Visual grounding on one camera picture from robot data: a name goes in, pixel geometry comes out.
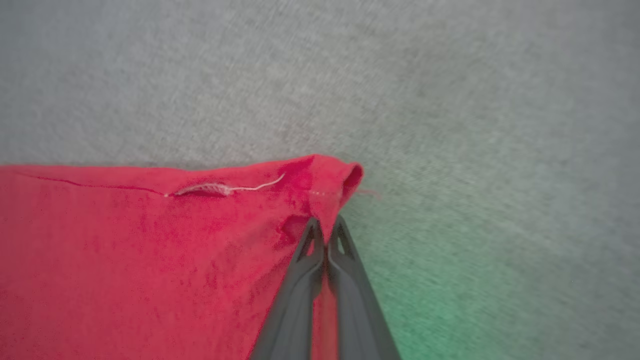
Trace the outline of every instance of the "gray carpet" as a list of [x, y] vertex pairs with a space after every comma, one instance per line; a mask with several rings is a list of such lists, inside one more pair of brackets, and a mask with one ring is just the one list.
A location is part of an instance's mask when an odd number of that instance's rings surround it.
[[0, 162], [361, 162], [405, 359], [640, 356], [635, 0], [0, 0]]

